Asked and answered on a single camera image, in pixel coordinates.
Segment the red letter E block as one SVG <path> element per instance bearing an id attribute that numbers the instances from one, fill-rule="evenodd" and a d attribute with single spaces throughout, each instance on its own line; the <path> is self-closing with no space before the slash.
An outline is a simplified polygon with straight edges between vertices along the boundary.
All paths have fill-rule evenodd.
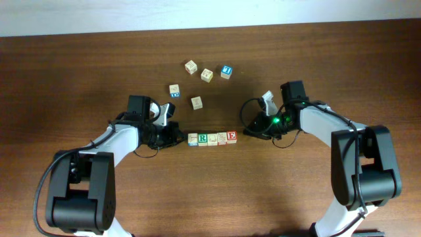
<path id="1" fill-rule="evenodd" d="M 235 144 L 237 142 L 237 132 L 236 131 L 227 131 L 227 143 Z"/>

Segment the blue edged wooden block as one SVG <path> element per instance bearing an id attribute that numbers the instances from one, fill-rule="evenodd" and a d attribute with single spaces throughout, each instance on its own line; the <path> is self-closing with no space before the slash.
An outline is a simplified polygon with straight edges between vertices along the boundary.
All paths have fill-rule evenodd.
<path id="1" fill-rule="evenodd" d="M 189 133 L 187 135 L 188 146 L 198 146 L 198 133 Z"/>

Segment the red edged wooden block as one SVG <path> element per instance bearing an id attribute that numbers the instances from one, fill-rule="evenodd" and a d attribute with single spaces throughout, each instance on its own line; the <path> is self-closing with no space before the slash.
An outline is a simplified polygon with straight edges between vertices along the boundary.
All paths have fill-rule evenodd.
<path id="1" fill-rule="evenodd" d="M 217 134 L 218 145 L 226 145 L 228 142 L 228 136 L 226 132 L 219 132 Z"/>

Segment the green letter R block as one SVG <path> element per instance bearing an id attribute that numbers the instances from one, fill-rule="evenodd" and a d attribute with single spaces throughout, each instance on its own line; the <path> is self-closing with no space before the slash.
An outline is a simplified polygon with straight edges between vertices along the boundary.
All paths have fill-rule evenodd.
<path id="1" fill-rule="evenodd" d="M 208 146 L 208 134 L 198 134 L 198 146 Z"/>

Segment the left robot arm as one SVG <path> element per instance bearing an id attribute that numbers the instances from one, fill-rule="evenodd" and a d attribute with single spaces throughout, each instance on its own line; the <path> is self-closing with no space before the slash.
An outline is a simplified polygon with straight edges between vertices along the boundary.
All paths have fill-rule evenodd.
<path id="1" fill-rule="evenodd" d="M 162 126 L 147 112 L 120 113 L 89 145 L 57 152 L 47 169 L 47 224 L 65 236 L 130 236 L 115 217 L 115 167 L 141 145 L 160 151 L 184 139 L 177 122 Z"/>

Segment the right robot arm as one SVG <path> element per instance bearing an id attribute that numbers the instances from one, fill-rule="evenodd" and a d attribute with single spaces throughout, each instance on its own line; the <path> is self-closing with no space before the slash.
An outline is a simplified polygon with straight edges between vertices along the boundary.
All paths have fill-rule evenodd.
<path id="1" fill-rule="evenodd" d="M 306 236 L 358 236 L 357 227 L 377 208 L 398 197 L 401 175 L 390 131 L 353 122 L 319 101 L 288 99 L 281 107 L 260 99 L 263 108 L 244 133 L 276 140 L 291 131 L 311 134 L 331 149 L 334 198 Z"/>

